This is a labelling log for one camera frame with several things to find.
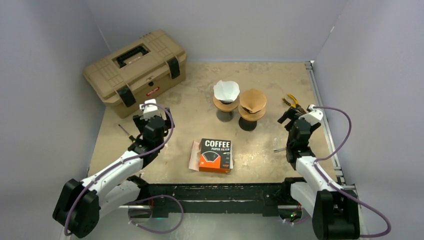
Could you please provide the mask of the brown paper coffee filter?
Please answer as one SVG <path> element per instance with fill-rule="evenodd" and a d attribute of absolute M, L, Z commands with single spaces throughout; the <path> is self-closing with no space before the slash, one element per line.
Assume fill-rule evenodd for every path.
<path fill-rule="evenodd" d="M 262 91 L 251 88 L 239 96 L 239 103 L 249 114 L 255 114 L 266 107 L 267 97 Z"/>

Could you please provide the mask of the dark carafe with red rim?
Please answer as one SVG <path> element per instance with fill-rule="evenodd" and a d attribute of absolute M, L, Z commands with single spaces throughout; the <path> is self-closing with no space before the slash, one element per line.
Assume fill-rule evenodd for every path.
<path fill-rule="evenodd" d="M 240 117 L 238 120 L 238 125 L 239 127 L 247 132 L 251 132 L 253 131 L 256 127 L 257 127 L 258 121 L 250 121 L 250 120 L 246 120 L 243 117 Z"/>

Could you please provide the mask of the wooden dripper ring holder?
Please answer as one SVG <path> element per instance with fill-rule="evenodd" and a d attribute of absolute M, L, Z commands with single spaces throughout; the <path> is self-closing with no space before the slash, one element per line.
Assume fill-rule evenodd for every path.
<path fill-rule="evenodd" d="M 219 111 L 222 111 L 222 112 L 232 112 L 239 105 L 239 97 L 235 101 L 233 101 L 233 102 L 231 102 L 229 104 L 224 104 L 220 100 L 218 100 L 217 98 L 213 97 L 213 104 L 215 105 L 215 107 Z"/>

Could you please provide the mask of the black orange coffee filter box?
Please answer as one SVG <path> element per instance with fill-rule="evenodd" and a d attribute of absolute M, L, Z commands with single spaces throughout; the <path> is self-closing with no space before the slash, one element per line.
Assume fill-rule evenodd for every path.
<path fill-rule="evenodd" d="M 200 141 L 199 171 L 229 174 L 233 169 L 230 140 L 202 138 Z"/>

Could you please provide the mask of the clear glass carafe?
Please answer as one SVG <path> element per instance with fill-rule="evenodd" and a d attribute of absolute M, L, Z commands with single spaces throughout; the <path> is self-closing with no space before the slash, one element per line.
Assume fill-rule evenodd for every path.
<path fill-rule="evenodd" d="M 234 112 L 233 111 L 216 111 L 216 117 L 221 122 L 229 122 L 234 118 Z"/>

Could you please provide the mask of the white paper coffee filter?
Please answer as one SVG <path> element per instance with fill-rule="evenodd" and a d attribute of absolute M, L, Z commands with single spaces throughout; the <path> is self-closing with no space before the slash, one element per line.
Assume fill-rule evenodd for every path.
<path fill-rule="evenodd" d="M 218 81 L 213 86 L 214 97 L 219 101 L 234 102 L 240 94 L 240 87 L 235 81 Z"/>

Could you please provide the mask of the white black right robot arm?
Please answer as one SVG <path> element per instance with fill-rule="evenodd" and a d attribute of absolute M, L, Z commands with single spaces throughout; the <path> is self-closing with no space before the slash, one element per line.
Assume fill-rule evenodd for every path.
<path fill-rule="evenodd" d="M 308 111 L 290 107 L 279 119 L 288 137 L 286 160 L 301 176 L 281 189 L 288 204 L 297 201 L 311 216 L 312 228 L 319 240 L 353 240 L 360 237 L 357 195 L 345 190 L 324 171 L 309 146 L 312 133 L 321 125 L 323 112 L 313 105 Z"/>

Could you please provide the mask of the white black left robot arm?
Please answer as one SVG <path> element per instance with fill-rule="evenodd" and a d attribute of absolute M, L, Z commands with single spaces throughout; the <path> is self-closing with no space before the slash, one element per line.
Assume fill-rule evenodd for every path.
<path fill-rule="evenodd" d="M 168 107 L 144 103 L 141 109 L 142 116 L 133 117 L 140 135 L 117 160 L 92 176 L 64 184 L 52 218 L 63 226 L 65 239 L 86 237 L 101 217 L 123 204 L 148 201 L 149 191 L 137 184 L 140 178 L 135 174 L 159 155 L 175 123 Z"/>

